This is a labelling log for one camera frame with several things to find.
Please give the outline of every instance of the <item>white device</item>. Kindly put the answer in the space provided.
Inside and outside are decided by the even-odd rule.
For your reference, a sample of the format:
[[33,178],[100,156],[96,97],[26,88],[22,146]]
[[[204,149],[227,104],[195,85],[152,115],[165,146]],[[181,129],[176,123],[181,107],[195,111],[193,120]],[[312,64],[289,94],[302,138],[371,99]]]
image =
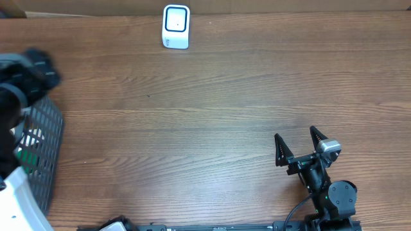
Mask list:
[[100,231],[127,231],[127,229],[124,227],[122,222],[117,221],[107,227],[104,227]]
[[162,16],[162,43],[167,48],[187,49],[190,26],[190,9],[169,4]]
[[0,192],[1,230],[53,231],[37,206],[22,167],[4,180],[6,189]]

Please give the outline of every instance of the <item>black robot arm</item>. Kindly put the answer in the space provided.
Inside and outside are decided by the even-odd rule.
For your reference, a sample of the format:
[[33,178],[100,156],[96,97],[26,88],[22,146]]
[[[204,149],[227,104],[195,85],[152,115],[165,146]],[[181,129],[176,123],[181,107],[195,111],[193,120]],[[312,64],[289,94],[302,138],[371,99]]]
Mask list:
[[307,215],[304,222],[297,225],[299,230],[306,231],[357,231],[361,230],[359,221],[352,221],[355,214],[356,186],[349,181],[331,182],[326,168],[337,160],[341,144],[336,139],[328,139],[314,126],[310,128],[314,151],[311,154],[295,158],[283,138],[275,135],[275,164],[288,166],[288,175],[298,174],[309,196],[292,210],[282,229],[289,230],[291,215],[304,202],[312,200],[316,214]]

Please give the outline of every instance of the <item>black plastic basket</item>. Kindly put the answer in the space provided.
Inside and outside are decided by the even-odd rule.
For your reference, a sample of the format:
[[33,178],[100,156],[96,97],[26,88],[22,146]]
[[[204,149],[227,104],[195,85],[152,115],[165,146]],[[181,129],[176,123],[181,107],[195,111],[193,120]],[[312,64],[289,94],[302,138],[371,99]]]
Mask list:
[[64,120],[61,111],[46,96],[28,108],[24,121],[15,129],[21,138],[17,158],[28,174],[37,204],[47,215],[53,194]]

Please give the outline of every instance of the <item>wood grain surface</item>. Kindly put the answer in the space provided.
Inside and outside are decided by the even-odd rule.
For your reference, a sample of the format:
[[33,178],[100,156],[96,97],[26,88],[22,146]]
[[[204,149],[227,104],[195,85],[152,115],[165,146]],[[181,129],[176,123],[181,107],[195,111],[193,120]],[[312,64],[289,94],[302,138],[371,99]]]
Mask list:
[[181,51],[163,48],[158,16],[1,20],[0,52],[44,49],[64,75],[51,93],[66,130],[49,221],[284,220],[307,192],[275,167],[274,134],[299,156],[315,125],[342,143],[328,173],[357,185],[364,230],[410,230],[410,22],[194,15]]

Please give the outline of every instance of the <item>brown wall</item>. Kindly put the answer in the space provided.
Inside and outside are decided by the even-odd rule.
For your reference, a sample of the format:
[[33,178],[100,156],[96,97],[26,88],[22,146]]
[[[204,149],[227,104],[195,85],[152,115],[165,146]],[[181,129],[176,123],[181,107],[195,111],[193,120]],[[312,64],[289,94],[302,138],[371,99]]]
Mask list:
[[161,15],[167,4],[192,14],[406,10],[411,0],[14,0],[25,12],[70,15]]

